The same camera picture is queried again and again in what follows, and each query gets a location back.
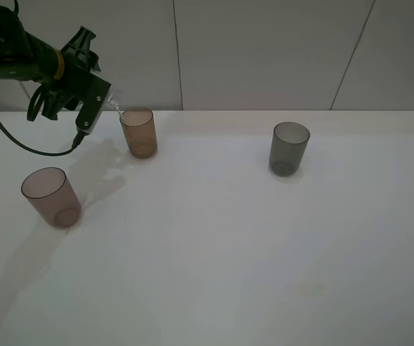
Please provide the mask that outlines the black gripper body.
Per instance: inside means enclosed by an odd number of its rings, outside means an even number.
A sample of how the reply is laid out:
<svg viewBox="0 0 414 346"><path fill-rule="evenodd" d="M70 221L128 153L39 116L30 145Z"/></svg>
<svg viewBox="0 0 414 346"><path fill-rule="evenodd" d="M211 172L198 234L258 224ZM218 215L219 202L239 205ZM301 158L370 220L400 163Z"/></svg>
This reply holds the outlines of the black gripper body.
<svg viewBox="0 0 414 346"><path fill-rule="evenodd" d="M86 71L76 65L73 57L67 56L65 53L62 53L62 55L65 61L65 71L61 79L57 80L54 84L51 84L48 89L64 89L80 99L80 96L85 92L85 88L91 81L91 78L97 76L95 74L96 71Z"/></svg>

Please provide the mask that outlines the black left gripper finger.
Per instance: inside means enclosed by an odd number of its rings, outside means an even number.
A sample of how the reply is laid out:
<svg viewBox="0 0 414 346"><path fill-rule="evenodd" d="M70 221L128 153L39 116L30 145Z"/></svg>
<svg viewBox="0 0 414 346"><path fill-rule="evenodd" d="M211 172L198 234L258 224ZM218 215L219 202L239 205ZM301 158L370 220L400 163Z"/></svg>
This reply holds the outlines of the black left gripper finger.
<svg viewBox="0 0 414 346"><path fill-rule="evenodd" d="M40 89L43 98L42 115L49 120L57 120L58 113L63 109L74 111L81 100L64 89Z"/></svg>

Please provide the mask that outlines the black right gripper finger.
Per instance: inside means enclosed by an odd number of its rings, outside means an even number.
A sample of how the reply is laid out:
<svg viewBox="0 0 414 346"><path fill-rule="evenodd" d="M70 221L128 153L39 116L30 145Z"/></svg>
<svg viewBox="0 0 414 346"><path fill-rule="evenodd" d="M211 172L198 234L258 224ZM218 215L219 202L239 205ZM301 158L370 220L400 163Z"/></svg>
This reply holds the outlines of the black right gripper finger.
<svg viewBox="0 0 414 346"><path fill-rule="evenodd" d="M73 57L77 66L86 71L101 71L99 57L91 50L91 41L96 35L89 29L81 26L78 32L62 48L62 53Z"/></svg>

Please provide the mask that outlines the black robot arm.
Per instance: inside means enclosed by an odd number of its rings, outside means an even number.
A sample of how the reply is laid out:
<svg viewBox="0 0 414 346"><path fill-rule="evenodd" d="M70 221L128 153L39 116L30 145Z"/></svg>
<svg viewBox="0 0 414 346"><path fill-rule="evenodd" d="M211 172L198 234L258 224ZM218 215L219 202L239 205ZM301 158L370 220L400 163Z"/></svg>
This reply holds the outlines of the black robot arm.
<svg viewBox="0 0 414 346"><path fill-rule="evenodd" d="M27 119L57 120L62 109L78 110L77 130L90 134L102 113L111 84L97 74L99 57L91 50L96 35L85 27L57 49L29 34L19 9L0 6L0 79L39 84Z"/></svg>

